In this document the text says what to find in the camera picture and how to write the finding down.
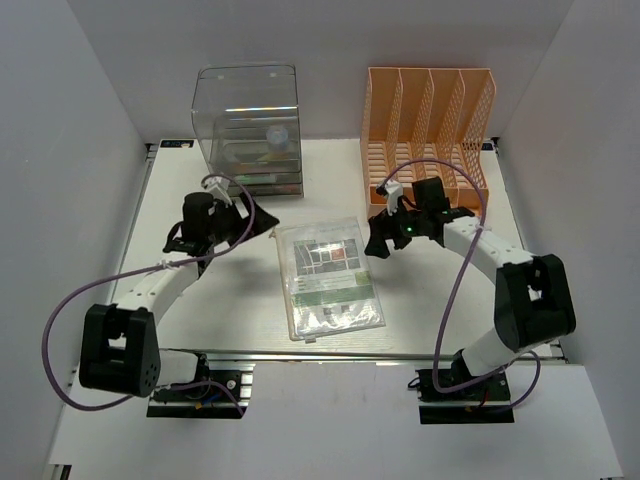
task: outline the clear plastic container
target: clear plastic container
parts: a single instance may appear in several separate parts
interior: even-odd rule
[[[293,66],[203,68],[191,118],[212,173],[233,176],[254,195],[302,194]]]

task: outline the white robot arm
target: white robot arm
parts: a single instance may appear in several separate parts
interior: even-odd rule
[[[386,188],[379,187],[378,193],[395,205],[369,219],[367,255],[387,258],[386,240],[393,240],[398,250],[413,237],[426,236],[466,256],[481,230],[471,263],[496,286],[494,327],[454,357],[451,370],[458,382],[490,373],[575,330],[571,295],[558,257],[536,256],[511,245],[482,227],[470,210],[451,208],[438,177],[412,184],[415,204],[404,196],[386,195],[387,189],[397,191],[395,184],[389,181]]]
[[[156,327],[182,292],[202,276],[215,246],[236,244],[245,231],[246,241],[279,220],[241,194],[247,211],[253,207],[249,225],[249,218],[243,218],[226,196],[224,185],[203,187],[214,191],[185,197],[183,220],[171,229],[163,249],[163,268],[147,274],[115,303],[96,304],[87,311],[79,369],[84,387],[146,397],[158,386],[193,382],[205,368],[194,352],[159,349]]]

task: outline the white wall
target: white wall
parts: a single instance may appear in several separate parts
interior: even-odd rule
[[[639,25],[637,2],[576,0],[500,143],[526,242],[565,261],[578,325],[563,346],[625,478],[640,478]]]
[[[1,1],[3,479],[41,478],[61,408],[40,360],[42,329],[59,299],[114,271],[144,157],[68,4]],[[64,382],[92,300],[104,298],[87,294],[55,327],[52,359]]]
[[[147,142],[193,136],[207,64],[298,69],[306,137],[359,137],[366,67],[490,67],[504,130],[571,0],[69,0]]]

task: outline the purple cable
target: purple cable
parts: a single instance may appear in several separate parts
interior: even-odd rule
[[[214,382],[213,380],[202,380],[201,382],[182,383],[182,384],[174,383],[173,385],[171,385],[171,387],[169,387],[169,390],[171,390],[172,392],[179,392],[181,390],[191,390],[192,388],[204,387],[207,385],[210,387],[217,387],[220,390],[222,390],[222,392],[229,398],[229,400],[231,400],[231,403],[233,403],[233,405],[236,407],[236,410],[240,412],[240,417],[244,415],[244,411],[242,410],[242,407],[240,406],[236,398],[233,396],[233,394],[227,389],[227,387],[225,387],[221,383]]]
[[[81,403],[76,402],[71,397],[69,397],[69,395],[67,395],[67,393],[58,384],[58,381],[56,380],[56,377],[53,374],[53,369],[51,368],[51,361],[49,359],[49,336],[51,335],[51,328],[53,327],[53,322],[55,321],[56,317],[60,314],[62,309],[71,300],[73,300],[75,297],[77,297],[81,293],[86,292],[87,290],[90,290],[99,285],[104,285],[105,283],[114,282],[116,280],[122,280],[123,278],[129,278],[136,275],[142,275],[145,273],[157,272],[167,267],[181,267],[189,263],[213,260],[214,258],[221,257],[222,255],[226,255],[227,253],[234,250],[238,245],[240,245],[244,241],[247,235],[249,235],[249,232],[251,231],[251,227],[253,226],[253,222],[256,216],[255,203],[253,202],[253,198],[249,194],[249,191],[243,185],[240,185],[238,182],[236,182],[233,178],[223,175],[221,173],[209,174],[206,177],[204,177],[201,182],[204,182],[205,180],[211,177],[221,177],[221,178],[224,178],[225,180],[229,180],[231,183],[237,185],[242,191],[242,193],[244,193],[249,199],[249,204],[251,207],[249,212],[249,223],[245,231],[242,233],[242,235],[240,235],[238,240],[236,240],[233,245],[231,245],[226,250],[223,250],[218,253],[203,255],[201,257],[188,258],[186,260],[180,260],[177,262],[167,262],[166,265],[162,265],[162,264],[153,265],[151,267],[140,268],[138,270],[132,270],[130,272],[118,273],[115,275],[110,275],[108,277],[101,278],[99,280],[95,280],[91,283],[87,283],[86,285],[83,285],[82,287],[74,290],[69,295],[64,297],[62,301],[56,306],[56,308],[53,309],[53,312],[51,312],[51,315],[49,316],[49,319],[47,320],[47,323],[44,326],[44,332],[42,333],[42,344],[40,347],[40,351],[42,354],[42,364],[44,365],[44,372],[47,375],[47,379],[49,380],[49,383],[51,384],[53,391],[56,392],[56,395],[58,395],[58,397],[60,397],[60,399],[70,407],[73,407],[77,410],[81,410],[83,412],[97,412],[100,410],[106,410],[107,408],[115,407],[132,398],[131,396],[126,396],[126,397],[119,398],[118,400],[114,400],[113,402],[104,403],[102,405],[83,405]]]
[[[440,164],[440,165],[444,165],[445,167],[452,168],[453,170],[458,172],[460,175],[462,175],[471,184],[473,189],[478,194],[478,198],[480,199],[480,204],[482,205],[482,215],[480,215],[480,228],[478,228],[476,230],[476,233],[475,233],[473,239],[471,240],[471,244],[469,245],[469,251],[465,255],[464,260],[462,262],[462,266],[460,267],[460,271],[458,272],[458,275],[456,276],[456,279],[455,279],[455,281],[453,283],[453,288],[451,289],[451,293],[449,294],[449,299],[447,301],[447,305],[445,306],[444,312],[442,314],[442,320],[440,321],[440,328],[438,330],[438,336],[436,338],[436,348],[435,348],[435,351],[433,353],[433,369],[432,369],[432,372],[431,372],[432,373],[431,380],[433,382],[433,387],[439,393],[454,393],[454,392],[458,392],[460,390],[464,390],[465,388],[468,388],[468,387],[470,387],[472,385],[476,385],[478,383],[481,383],[484,380],[486,380],[487,378],[490,378],[490,377],[494,376],[496,373],[499,373],[500,371],[503,370],[503,368],[505,368],[505,366],[502,366],[502,367],[497,368],[496,370],[494,370],[492,372],[489,372],[489,373],[486,373],[486,374],[481,375],[479,377],[476,377],[473,380],[469,380],[467,382],[463,382],[463,383],[460,383],[458,385],[454,385],[452,387],[442,387],[440,385],[439,381],[438,381],[438,365],[440,363],[440,352],[442,350],[442,341],[444,339],[444,332],[445,332],[445,329],[447,327],[447,323],[449,321],[449,316],[451,315],[451,309],[453,308],[453,303],[455,302],[456,296],[458,295],[458,290],[460,289],[460,284],[462,283],[462,278],[464,277],[464,274],[467,271],[467,267],[471,263],[471,258],[473,258],[473,253],[474,253],[474,251],[476,249],[476,245],[478,244],[478,241],[480,240],[480,236],[482,235],[482,230],[483,230],[485,221],[487,219],[487,202],[484,199],[484,197],[482,196],[482,192],[480,191],[480,187],[478,187],[478,184],[473,180],[473,178],[471,178],[471,176],[467,172],[465,172],[462,168],[458,167],[457,165],[454,165],[454,164],[449,163],[449,162],[445,162],[444,160],[438,160],[436,158],[421,158],[421,159],[416,159],[416,160],[410,160],[410,161],[405,162],[405,163],[403,163],[401,165],[398,165],[382,181],[381,186],[384,187],[387,184],[387,182],[396,173],[398,173],[398,171],[400,171],[401,169],[403,169],[405,167],[408,167],[409,165],[413,165],[414,163],[437,163],[437,164]],[[538,365],[540,365],[540,363],[539,363],[540,359],[538,358],[538,356],[534,352],[531,352],[531,353],[534,355],[534,358],[537,358]],[[538,371],[538,374],[536,375],[536,378],[534,379],[534,383],[532,383],[532,387],[530,387],[529,390],[527,390],[527,392],[521,398],[519,398],[516,402],[514,402],[514,404],[511,405],[509,408],[512,408],[516,404],[519,405],[520,403],[522,403],[531,394],[531,391],[533,391],[533,387],[535,387],[535,384],[537,383],[539,376],[540,375],[539,375],[539,371]]]
[[[536,385],[538,385],[538,380],[540,380],[540,371],[542,370],[542,363],[540,362],[540,357],[533,350],[531,350],[530,352],[527,352],[527,353],[531,354],[533,356],[533,359],[536,361],[536,373],[533,376],[533,380],[531,381],[531,385],[529,385],[529,388],[527,388],[527,391],[524,392],[522,394],[522,396],[518,400],[513,402],[511,405],[507,405],[506,407],[500,407],[500,408],[492,409],[492,410],[490,410],[491,413],[502,413],[502,412],[506,412],[508,410],[511,410],[512,408],[517,407],[522,402],[524,402],[529,397],[529,395],[531,395],[531,392],[533,392],[533,389],[536,388]]]

